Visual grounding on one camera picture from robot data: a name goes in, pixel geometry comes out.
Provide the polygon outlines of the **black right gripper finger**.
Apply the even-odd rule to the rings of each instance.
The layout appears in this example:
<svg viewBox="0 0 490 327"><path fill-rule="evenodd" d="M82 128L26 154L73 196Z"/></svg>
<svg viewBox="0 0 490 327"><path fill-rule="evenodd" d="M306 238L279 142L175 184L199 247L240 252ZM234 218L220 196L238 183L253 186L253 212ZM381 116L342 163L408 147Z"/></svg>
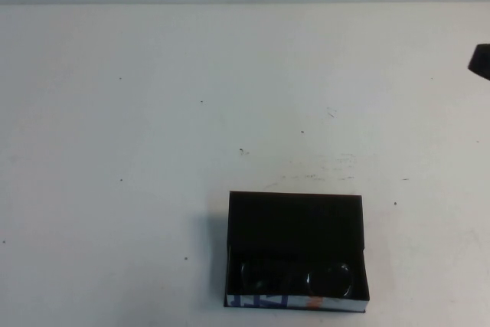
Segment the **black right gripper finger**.
<svg viewBox="0 0 490 327"><path fill-rule="evenodd" d="M490 44L475 47L468 69L473 73L490 73Z"/></svg>

